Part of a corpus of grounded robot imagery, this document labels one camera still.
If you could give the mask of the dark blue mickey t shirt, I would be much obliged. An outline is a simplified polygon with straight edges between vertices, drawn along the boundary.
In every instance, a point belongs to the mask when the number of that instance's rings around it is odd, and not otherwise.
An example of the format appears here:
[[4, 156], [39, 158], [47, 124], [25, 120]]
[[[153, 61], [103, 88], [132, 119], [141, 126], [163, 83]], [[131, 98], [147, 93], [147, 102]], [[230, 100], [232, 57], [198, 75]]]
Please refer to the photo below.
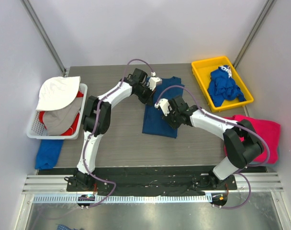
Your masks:
[[[162, 79], [162, 84], [158, 85], [153, 96], [155, 103], [159, 95], [169, 86], [179, 85], [184, 87], [181, 78], [171, 77], [169, 79]], [[157, 135], [168, 138], [177, 138], [178, 130], [173, 129], [165, 120], [162, 119], [163, 112], [156, 109], [154, 106], [145, 106], [144, 121], [142, 133], [149, 135]]]

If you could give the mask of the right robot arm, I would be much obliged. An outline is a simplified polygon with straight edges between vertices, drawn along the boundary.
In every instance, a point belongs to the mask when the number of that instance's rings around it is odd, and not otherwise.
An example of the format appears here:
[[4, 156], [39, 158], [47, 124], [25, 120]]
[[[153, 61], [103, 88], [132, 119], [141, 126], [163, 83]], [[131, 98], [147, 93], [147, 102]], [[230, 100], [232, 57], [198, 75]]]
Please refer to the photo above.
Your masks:
[[162, 110], [162, 118], [172, 128], [181, 125], [201, 128], [224, 141], [227, 156], [208, 175], [213, 189], [220, 189], [229, 176], [248, 166], [264, 151], [260, 136], [246, 119], [238, 123], [213, 115], [197, 105], [188, 106], [181, 96], [160, 99], [155, 108]]

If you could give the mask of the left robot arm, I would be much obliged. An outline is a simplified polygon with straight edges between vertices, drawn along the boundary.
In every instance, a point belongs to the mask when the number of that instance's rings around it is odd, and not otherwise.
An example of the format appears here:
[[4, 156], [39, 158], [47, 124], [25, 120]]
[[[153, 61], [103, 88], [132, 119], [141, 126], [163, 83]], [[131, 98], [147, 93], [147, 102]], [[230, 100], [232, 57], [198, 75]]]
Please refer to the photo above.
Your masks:
[[89, 191], [94, 187], [96, 179], [92, 173], [96, 168], [99, 144], [110, 127], [112, 109], [131, 95], [136, 95], [142, 104], [153, 105], [154, 93], [161, 83], [154, 72], [148, 77], [143, 70], [135, 69], [105, 94], [87, 99], [81, 120], [84, 130], [81, 156], [73, 175], [65, 177], [69, 192]]

